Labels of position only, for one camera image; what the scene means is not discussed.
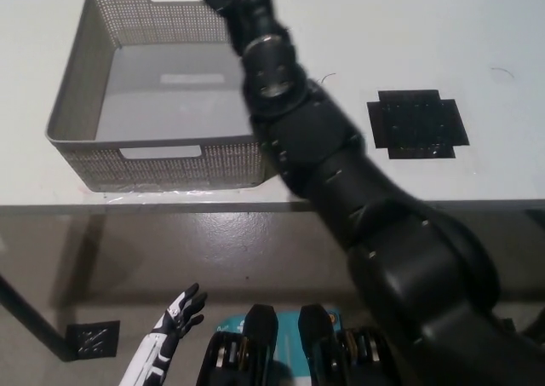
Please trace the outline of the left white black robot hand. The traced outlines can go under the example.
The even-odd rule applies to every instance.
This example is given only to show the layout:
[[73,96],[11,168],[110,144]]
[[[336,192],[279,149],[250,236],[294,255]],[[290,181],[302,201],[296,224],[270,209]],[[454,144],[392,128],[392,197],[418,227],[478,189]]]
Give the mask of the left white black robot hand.
[[198,283],[184,290],[166,310],[166,333],[184,337],[194,326],[204,320],[204,309],[208,294],[200,291]]

